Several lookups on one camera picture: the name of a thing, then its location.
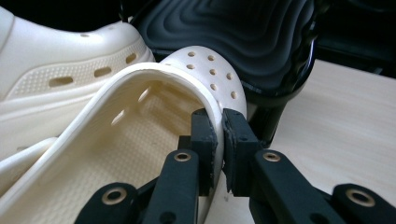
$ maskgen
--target white shoe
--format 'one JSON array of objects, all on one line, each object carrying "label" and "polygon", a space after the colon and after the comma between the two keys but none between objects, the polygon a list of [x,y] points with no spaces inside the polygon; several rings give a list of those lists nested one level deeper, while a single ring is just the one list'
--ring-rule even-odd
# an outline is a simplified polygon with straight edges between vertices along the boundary
[{"label": "white shoe", "polygon": [[0,161],[59,135],[121,69],[154,61],[129,23],[71,33],[0,18]]},{"label": "white shoe", "polygon": [[[161,63],[129,66],[111,78],[55,143],[0,199],[0,223],[73,223],[102,186],[140,188],[157,177],[191,113],[205,108],[218,138],[215,184],[223,162],[223,108],[246,116],[232,67],[203,47],[181,49]],[[204,222],[211,196],[200,198]]]}]

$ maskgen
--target textured footbed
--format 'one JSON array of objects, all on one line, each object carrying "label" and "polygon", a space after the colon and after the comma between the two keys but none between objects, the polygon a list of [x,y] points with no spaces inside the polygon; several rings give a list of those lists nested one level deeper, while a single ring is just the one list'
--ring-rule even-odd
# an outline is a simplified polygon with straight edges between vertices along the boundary
[{"label": "textured footbed", "polygon": [[43,140],[22,152],[0,161],[0,197],[35,164],[55,140],[55,137]]},{"label": "textured footbed", "polygon": [[102,186],[125,182],[139,188],[158,176],[178,137],[190,134],[191,112],[204,106],[169,84],[146,85],[138,105],[125,97],[128,93],[113,97],[109,110],[13,204],[2,223],[72,223]]}]

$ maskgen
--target white table surface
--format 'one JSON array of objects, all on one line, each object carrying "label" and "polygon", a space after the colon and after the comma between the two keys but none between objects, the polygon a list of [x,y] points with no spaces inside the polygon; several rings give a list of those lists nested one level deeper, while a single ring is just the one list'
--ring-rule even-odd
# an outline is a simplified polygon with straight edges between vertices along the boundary
[{"label": "white table surface", "polygon": [[[318,189],[354,183],[396,206],[396,80],[316,60],[270,148]],[[248,199],[219,188],[206,223],[253,223]]]}]

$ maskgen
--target ventilation hole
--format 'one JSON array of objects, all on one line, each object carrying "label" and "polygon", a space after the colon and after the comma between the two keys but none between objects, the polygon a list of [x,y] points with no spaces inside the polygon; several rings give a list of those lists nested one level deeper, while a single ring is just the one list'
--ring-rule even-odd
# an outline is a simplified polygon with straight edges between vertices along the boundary
[{"label": "ventilation hole", "polygon": [[228,80],[231,80],[231,79],[233,79],[233,74],[231,74],[231,73],[228,73],[228,74],[227,74],[227,79],[228,79]]},{"label": "ventilation hole", "polygon": [[210,88],[212,88],[212,90],[214,91],[218,89],[218,87],[215,84],[210,84]]},{"label": "ventilation hole", "polygon": [[111,126],[116,125],[120,120],[125,116],[125,110],[121,110],[121,112],[111,121]]},{"label": "ventilation hole", "polygon": [[142,94],[139,96],[138,102],[141,102],[143,99],[145,99],[148,93],[149,93],[149,89],[143,91]]},{"label": "ventilation hole", "polygon": [[231,97],[233,97],[233,99],[236,99],[236,92],[232,91],[231,92]]},{"label": "ventilation hole", "polygon": [[56,77],[49,81],[50,87],[60,87],[73,83],[72,77]]},{"label": "ventilation hole", "polygon": [[125,62],[126,63],[131,63],[133,62],[135,59],[137,58],[137,55],[135,53],[129,55],[128,57],[126,57]]},{"label": "ventilation hole", "polygon": [[96,69],[93,72],[93,75],[95,77],[104,77],[105,75],[108,75],[110,73],[111,73],[111,68],[110,67],[104,67],[104,68]]}]

